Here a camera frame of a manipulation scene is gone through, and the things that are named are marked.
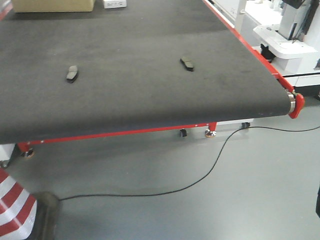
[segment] small black object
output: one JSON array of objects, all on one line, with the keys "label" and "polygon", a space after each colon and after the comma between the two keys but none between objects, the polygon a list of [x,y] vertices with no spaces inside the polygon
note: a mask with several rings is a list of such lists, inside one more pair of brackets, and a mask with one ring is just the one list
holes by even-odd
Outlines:
[{"label": "small black object", "polygon": [[318,191],[318,198],[316,200],[315,212],[316,212],[316,214],[318,214],[318,216],[320,218],[320,188]]},{"label": "small black object", "polygon": [[187,71],[190,71],[190,72],[193,72],[195,71],[195,67],[194,67],[194,64],[192,63],[192,61],[186,57],[186,56],[183,56],[181,59],[180,59],[180,62],[184,65],[185,69]]},{"label": "small black object", "polygon": [[66,75],[66,80],[68,83],[73,84],[74,81],[78,78],[79,71],[76,65],[69,67],[69,72]]},{"label": "small black object", "polygon": [[186,137],[187,136],[187,130],[184,129],[184,128],[180,129],[180,136],[183,137],[183,138]]},{"label": "small black object", "polygon": [[243,123],[242,123],[242,128],[243,128],[243,129],[250,128],[250,126],[251,126],[250,122],[243,122]]},{"label": "small black object", "polygon": [[261,44],[260,47],[261,47],[261,55],[271,63],[274,60],[274,58],[276,57],[276,55],[274,55],[269,50],[268,46]]}]

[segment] black mat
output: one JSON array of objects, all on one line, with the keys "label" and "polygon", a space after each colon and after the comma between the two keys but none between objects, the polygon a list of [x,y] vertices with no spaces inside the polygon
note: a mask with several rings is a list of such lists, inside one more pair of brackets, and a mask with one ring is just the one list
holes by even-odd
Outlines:
[{"label": "black mat", "polygon": [[[0,33],[0,144],[290,110],[285,90],[201,0],[11,12]],[[79,77],[69,84],[72,65]]]}]

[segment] table leg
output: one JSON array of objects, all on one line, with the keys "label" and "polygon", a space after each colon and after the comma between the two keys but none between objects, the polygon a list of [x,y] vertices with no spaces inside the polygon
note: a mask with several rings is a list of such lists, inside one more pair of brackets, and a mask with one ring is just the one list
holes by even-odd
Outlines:
[{"label": "table leg", "polygon": [[21,151],[21,156],[29,159],[35,154],[32,146],[28,142],[20,142],[17,145]]}]

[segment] black cable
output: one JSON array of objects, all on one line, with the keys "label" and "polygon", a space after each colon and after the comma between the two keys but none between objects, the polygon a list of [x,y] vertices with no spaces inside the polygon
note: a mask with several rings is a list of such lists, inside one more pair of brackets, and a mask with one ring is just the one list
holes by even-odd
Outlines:
[{"label": "black cable", "polygon": [[310,128],[310,129],[305,129],[305,130],[287,130],[287,129],[280,129],[280,128],[274,128],[274,127],[267,127],[267,126],[250,126],[250,127],[246,127],[246,128],[241,128],[238,129],[236,131],[234,131],[233,133],[231,133],[226,140],[224,141],[222,148],[220,149],[220,152],[217,156],[217,158],[215,159],[213,166],[211,167],[211,169],[208,171],[208,173],[206,175],[204,175],[203,177],[201,177],[199,180],[195,181],[194,183],[185,186],[183,188],[177,189],[177,190],[172,190],[172,191],[165,191],[165,192],[160,192],[160,193],[150,193],[150,194],[80,194],[80,195],[74,195],[74,196],[69,196],[69,197],[65,197],[65,198],[61,198],[59,199],[60,201],[66,201],[66,200],[71,200],[71,199],[78,199],[78,198],[91,198],[91,197],[123,197],[123,198],[132,198],[132,197],[156,197],[156,196],[162,196],[162,195],[168,195],[168,194],[174,194],[174,193],[178,193],[178,192],[182,192],[186,189],[191,188],[192,186],[198,184],[199,182],[201,182],[203,179],[205,179],[206,177],[208,177],[208,175],[214,170],[216,164],[218,163],[218,160],[221,156],[221,153],[223,152],[227,142],[229,141],[229,139],[236,134],[237,132],[241,131],[241,130],[245,130],[245,129],[268,129],[268,130],[274,130],[274,131],[281,131],[281,132],[288,132],[288,133],[303,133],[303,132],[310,132],[310,131],[314,131],[317,129],[320,129],[320,126],[314,127],[314,128]]}]

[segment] conveyor belt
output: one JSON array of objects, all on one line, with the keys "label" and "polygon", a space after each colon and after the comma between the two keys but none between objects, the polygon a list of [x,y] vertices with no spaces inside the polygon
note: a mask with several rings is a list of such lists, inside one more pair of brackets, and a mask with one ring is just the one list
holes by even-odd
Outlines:
[{"label": "conveyor belt", "polygon": [[0,22],[0,144],[288,114],[286,91],[201,0],[101,4]]}]

